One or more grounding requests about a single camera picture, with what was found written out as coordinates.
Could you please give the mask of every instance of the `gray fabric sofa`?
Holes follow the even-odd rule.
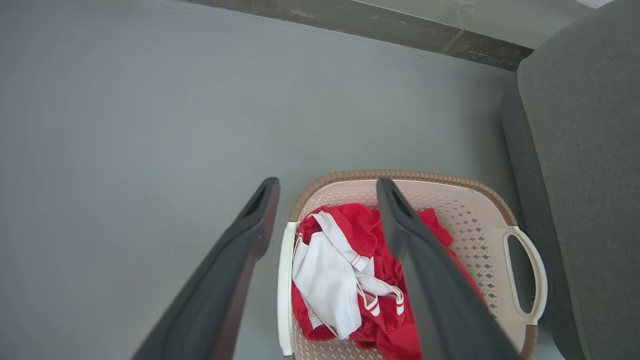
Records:
[[[640,1],[615,0],[525,59],[502,124],[543,316],[567,360],[640,357]]]

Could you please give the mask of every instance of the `red garment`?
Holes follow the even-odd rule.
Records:
[[[369,310],[366,310],[362,298],[358,297],[362,326],[352,333],[349,339],[355,341],[360,348],[370,349],[377,346],[388,360],[422,359],[413,312],[406,296],[407,289],[402,265],[394,259],[387,247],[380,222],[380,213],[359,204],[346,204],[334,208],[323,206],[312,213],[320,211],[331,214],[349,245],[357,253],[351,262],[352,264],[357,263],[360,256],[373,258],[375,277],[389,285],[397,286],[405,294],[404,312],[400,315],[399,311],[396,311],[396,301],[391,297],[378,299],[381,311],[378,316],[374,316]],[[451,259],[463,272],[481,299],[482,295],[475,283],[458,261],[456,254],[449,249],[453,238],[440,225],[435,211],[427,209],[421,211],[418,216],[447,250]],[[320,225],[313,217],[307,217],[298,228],[297,238],[301,237],[305,244],[309,244],[311,235],[318,231],[322,231]],[[295,284],[292,284],[291,294],[294,316],[300,323],[305,337],[317,341],[334,339],[335,336],[325,325],[313,329],[305,301]]]

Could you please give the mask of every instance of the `basket handle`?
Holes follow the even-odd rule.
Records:
[[[282,355],[285,357],[293,355],[291,263],[297,226],[298,224],[295,221],[290,221],[284,229],[282,247],[280,248],[280,264],[278,266],[278,339],[280,340]]]
[[[526,313],[520,306],[518,292],[516,290],[515,280],[513,278],[513,268],[511,266],[511,256],[509,255],[508,242],[509,236],[511,235],[515,236],[515,238],[518,239],[518,241],[526,251],[529,257],[529,261],[531,262],[531,268],[533,269],[533,276],[536,283],[536,293],[530,313]],[[548,282],[547,273],[545,271],[545,264],[542,262],[540,253],[536,249],[535,245],[533,245],[533,242],[531,242],[531,239],[529,239],[529,237],[522,230],[520,230],[519,227],[505,227],[504,234],[502,235],[502,241],[504,242],[507,270],[509,273],[509,281],[511,281],[511,289],[513,291],[513,302],[515,308],[525,323],[528,323],[530,325],[537,325],[538,320],[542,317],[542,314],[545,312],[545,307],[547,305]]]

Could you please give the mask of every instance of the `floor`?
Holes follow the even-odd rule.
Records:
[[[520,215],[506,70],[167,0],[4,2],[0,44],[2,358],[129,358],[267,176],[237,360],[280,356],[280,236],[314,179],[439,172]]]
[[[356,0],[536,49],[593,9],[576,0]]]

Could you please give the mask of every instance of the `brown basket rim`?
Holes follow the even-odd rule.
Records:
[[[504,218],[504,221],[505,223],[507,223],[507,225],[518,225],[513,212],[511,212],[511,209],[509,208],[507,203],[504,202],[504,199],[502,199],[502,197],[498,195],[497,192],[483,183],[457,176],[407,170],[349,170],[327,174],[309,184],[309,186],[307,186],[304,191],[302,191],[300,196],[296,199],[296,202],[293,204],[291,212],[289,213],[289,221],[297,222],[302,209],[304,208],[307,201],[311,198],[311,196],[313,196],[313,194],[315,194],[318,190],[329,184],[338,183],[340,181],[376,180],[381,177],[389,177],[391,179],[397,180],[428,181],[430,183],[454,185],[475,190],[491,200],[495,207],[500,211],[500,214]],[[525,340],[522,346],[522,351],[520,353],[522,359],[533,359],[537,341],[538,327],[535,325],[527,325],[525,330]]]

